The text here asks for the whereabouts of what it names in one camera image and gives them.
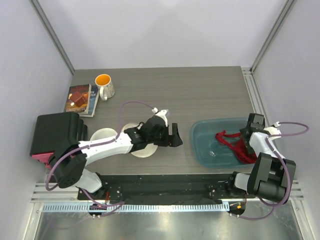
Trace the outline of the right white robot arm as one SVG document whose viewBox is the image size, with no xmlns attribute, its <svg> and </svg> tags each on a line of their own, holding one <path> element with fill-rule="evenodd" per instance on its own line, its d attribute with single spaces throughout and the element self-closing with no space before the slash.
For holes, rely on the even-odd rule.
<svg viewBox="0 0 320 240">
<path fill-rule="evenodd" d="M 257 160 L 250 174 L 233 172 L 225 184 L 226 193 L 233 198 L 244 194 L 271 201 L 271 206 L 285 204 L 290 196 L 296 163 L 278 152 L 273 140 L 282 136 L 280 123 L 265 126 L 262 114 L 250 113 L 246 126 L 240 130 L 244 148 Z"/>
</svg>

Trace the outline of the white mug orange inside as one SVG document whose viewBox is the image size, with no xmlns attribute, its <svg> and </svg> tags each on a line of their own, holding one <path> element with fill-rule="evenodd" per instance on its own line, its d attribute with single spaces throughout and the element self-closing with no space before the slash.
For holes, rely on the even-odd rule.
<svg viewBox="0 0 320 240">
<path fill-rule="evenodd" d="M 111 77 L 108 74 L 100 74 L 95 78 L 95 84 L 99 89 L 99 97 L 107 101 L 115 95 L 115 88 Z"/>
</svg>

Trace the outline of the blue plastic tub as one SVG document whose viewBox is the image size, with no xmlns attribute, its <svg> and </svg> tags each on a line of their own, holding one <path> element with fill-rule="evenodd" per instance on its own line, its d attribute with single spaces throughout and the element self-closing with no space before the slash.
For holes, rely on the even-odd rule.
<svg viewBox="0 0 320 240">
<path fill-rule="evenodd" d="M 247 125 L 246 117 L 200 120 L 190 130 L 190 145 L 195 159 L 211 169 L 234 169 L 252 167 L 242 163 L 226 145 L 218 142 L 216 134 L 226 131 L 237 134 Z"/>
</svg>

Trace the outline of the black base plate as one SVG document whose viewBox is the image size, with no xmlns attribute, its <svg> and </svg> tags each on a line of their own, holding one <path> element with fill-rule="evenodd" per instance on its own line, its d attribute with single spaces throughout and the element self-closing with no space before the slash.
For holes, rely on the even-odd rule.
<svg viewBox="0 0 320 240">
<path fill-rule="evenodd" d="M 208 205 L 250 198 L 231 174 L 103 175 L 101 200 L 127 205 Z"/>
</svg>

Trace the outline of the black and pink box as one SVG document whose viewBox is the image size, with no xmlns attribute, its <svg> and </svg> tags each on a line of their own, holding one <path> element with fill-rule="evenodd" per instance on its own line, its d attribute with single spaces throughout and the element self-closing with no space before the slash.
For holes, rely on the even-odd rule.
<svg viewBox="0 0 320 240">
<path fill-rule="evenodd" d="M 36 119 L 29 155 L 50 169 L 49 158 L 65 140 L 86 141 L 88 126 L 75 112 L 40 115 Z"/>
</svg>

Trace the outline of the brown cover book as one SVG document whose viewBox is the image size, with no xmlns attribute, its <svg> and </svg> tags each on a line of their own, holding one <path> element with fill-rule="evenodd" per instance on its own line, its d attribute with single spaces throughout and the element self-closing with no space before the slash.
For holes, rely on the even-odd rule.
<svg viewBox="0 0 320 240">
<path fill-rule="evenodd" d="M 92 86 L 90 84 L 70 86 L 67 94 L 64 112 L 87 114 Z"/>
</svg>

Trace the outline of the blue cover book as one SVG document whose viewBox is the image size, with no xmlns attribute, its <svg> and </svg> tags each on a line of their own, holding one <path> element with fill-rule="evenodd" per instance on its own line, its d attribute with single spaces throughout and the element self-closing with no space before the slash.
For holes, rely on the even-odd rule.
<svg viewBox="0 0 320 240">
<path fill-rule="evenodd" d="M 95 115 L 95 110 L 97 107 L 99 97 L 99 88 L 96 85 L 93 85 L 91 87 L 91 93 L 89 98 L 88 113 L 81 112 L 79 115 L 85 118 L 93 118 Z"/>
</svg>

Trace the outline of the red lace bra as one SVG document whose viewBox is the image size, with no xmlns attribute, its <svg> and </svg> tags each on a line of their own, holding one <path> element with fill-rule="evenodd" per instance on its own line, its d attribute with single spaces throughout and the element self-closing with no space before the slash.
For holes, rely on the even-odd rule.
<svg viewBox="0 0 320 240">
<path fill-rule="evenodd" d="M 244 140 L 242 139 L 242 134 L 240 132 L 227 134 L 226 131 L 218 132 L 215 134 L 216 140 L 219 144 L 227 146 L 235 155 L 235 157 L 242 163 L 242 164 L 255 164 L 257 161 L 257 156 L 255 153 L 249 153 L 248 149 L 245 145 Z M 229 142 L 226 140 L 228 139 L 236 139 L 237 141 Z"/>
</svg>

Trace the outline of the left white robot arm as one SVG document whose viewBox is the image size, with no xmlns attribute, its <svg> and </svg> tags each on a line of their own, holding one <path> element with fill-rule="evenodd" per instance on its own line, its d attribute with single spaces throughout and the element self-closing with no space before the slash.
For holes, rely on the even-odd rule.
<svg viewBox="0 0 320 240">
<path fill-rule="evenodd" d="M 144 151 L 149 145 L 175 148 L 182 144 L 177 123 L 169 127 L 167 117 L 157 113 L 113 137 L 64 143 L 49 159 L 48 177 L 54 177 L 61 189 L 77 187 L 100 200 L 106 195 L 106 184 L 98 173 L 86 170 L 87 165 L 115 155 Z"/>
</svg>

